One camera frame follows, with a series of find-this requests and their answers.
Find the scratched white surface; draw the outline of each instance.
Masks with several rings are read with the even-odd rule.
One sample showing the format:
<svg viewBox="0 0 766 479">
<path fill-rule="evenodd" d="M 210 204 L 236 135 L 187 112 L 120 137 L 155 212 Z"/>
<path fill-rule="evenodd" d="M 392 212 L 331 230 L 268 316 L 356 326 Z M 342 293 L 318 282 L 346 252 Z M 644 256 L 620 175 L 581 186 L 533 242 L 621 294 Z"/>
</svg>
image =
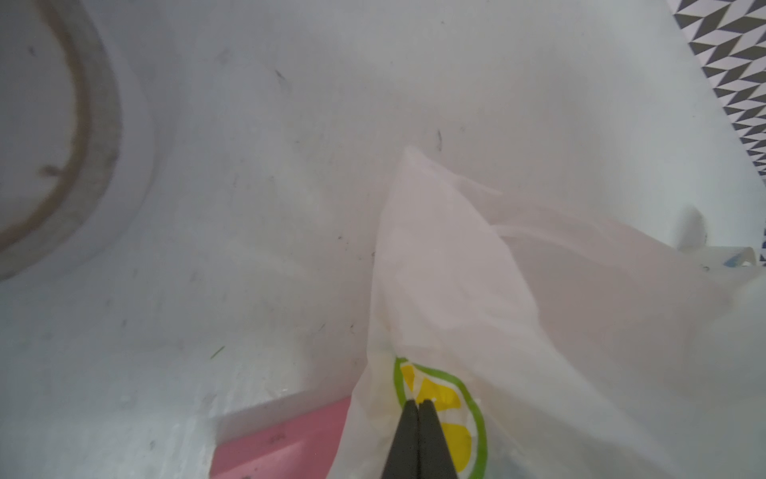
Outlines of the scratched white surface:
<svg viewBox="0 0 766 479">
<path fill-rule="evenodd" d="M 87 4 L 159 167 L 114 246 L 0 297 L 2 477 L 206 477 L 216 441 L 349 394 L 408 144 L 669 243 L 693 207 L 760 244 L 766 189 L 663 2 Z"/>
</svg>

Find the white plastic bag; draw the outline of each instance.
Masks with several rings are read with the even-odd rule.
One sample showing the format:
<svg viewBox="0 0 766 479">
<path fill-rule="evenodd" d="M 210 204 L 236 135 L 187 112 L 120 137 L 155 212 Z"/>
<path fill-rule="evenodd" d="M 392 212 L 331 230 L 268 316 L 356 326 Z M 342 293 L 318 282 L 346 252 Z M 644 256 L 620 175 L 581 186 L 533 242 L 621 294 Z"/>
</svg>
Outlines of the white plastic bag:
<svg viewBox="0 0 766 479">
<path fill-rule="evenodd" d="M 705 421 L 727 422 L 732 398 L 692 348 L 729 305 L 696 264 L 632 228 L 495 192 L 408 149 L 378 232 L 368 365 L 329 477 L 380 477 L 411 397 L 435 400 L 463 479 L 721 477 L 712 466 L 738 431 L 711 438 Z M 763 477 L 730 462 L 728 477 Z"/>
</svg>

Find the green outline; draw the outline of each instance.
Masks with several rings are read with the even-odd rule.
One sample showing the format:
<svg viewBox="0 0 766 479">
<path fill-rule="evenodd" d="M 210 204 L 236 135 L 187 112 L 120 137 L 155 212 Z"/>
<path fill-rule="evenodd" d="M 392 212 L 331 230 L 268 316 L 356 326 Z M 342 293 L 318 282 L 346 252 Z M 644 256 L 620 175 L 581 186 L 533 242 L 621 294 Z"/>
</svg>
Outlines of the green outline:
<svg viewBox="0 0 766 479">
<path fill-rule="evenodd" d="M 398 397 L 399 404 L 402 408 L 404 407 L 404 403 L 407 401 L 407 396 L 404 394 L 404 377 L 401 374 L 400 365 L 402 363 L 406 363 L 407 361 L 407 358 L 404 357 L 398 357 L 396 358 L 396 361 L 394 361 L 394 388 L 396 389 L 396 396 Z M 416 363 L 411 364 L 412 366 L 415 366 L 420 371 L 425 372 L 428 375 L 456 385 L 460 392 L 463 393 L 463 397 L 466 399 L 468 410 L 471 411 L 473 420 L 476 422 L 476 432 L 479 434 L 479 444 L 476 446 L 476 462 L 473 464 L 473 470 L 471 471 L 470 476 L 468 476 L 468 479 L 482 479 L 484 477 L 484 471 L 486 470 L 487 450 L 486 429 L 484 427 L 484 416 L 481 413 L 481 409 L 479 409 L 479 406 L 471 397 L 471 394 L 468 392 L 468 388 L 466 388 L 466 386 L 463 384 L 463 381 L 460 381 L 458 378 L 452 376 L 448 372 L 421 366 L 420 364 Z"/>
</svg>

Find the geometric patterned paper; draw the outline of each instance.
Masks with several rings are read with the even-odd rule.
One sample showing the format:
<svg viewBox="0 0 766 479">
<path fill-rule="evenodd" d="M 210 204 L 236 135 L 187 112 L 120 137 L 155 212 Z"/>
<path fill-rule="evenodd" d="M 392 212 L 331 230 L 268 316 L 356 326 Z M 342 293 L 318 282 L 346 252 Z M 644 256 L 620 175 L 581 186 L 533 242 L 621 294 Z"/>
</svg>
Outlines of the geometric patterned paper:
<svg viewBox="0 0 766 479">
<path fill-rule="evenodd" d="M 668 3 L 766 184 L 766 0 Z M 766 251 L 759 256 L 766 261 Z"/>
</svg>

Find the pink sponge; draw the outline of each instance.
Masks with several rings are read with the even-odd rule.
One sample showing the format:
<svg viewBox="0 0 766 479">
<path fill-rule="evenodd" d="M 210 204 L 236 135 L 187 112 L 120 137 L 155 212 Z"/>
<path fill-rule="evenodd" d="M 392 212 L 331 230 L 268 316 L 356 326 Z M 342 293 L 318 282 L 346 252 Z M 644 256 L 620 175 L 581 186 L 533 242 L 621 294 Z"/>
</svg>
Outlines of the pink sponge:
<svg viewBox="0 0 766 479">
<path fill-rule="evenodd" d="M 211 479 L 325 479 L 351 398 L 218 446 Z"/>
</svg>

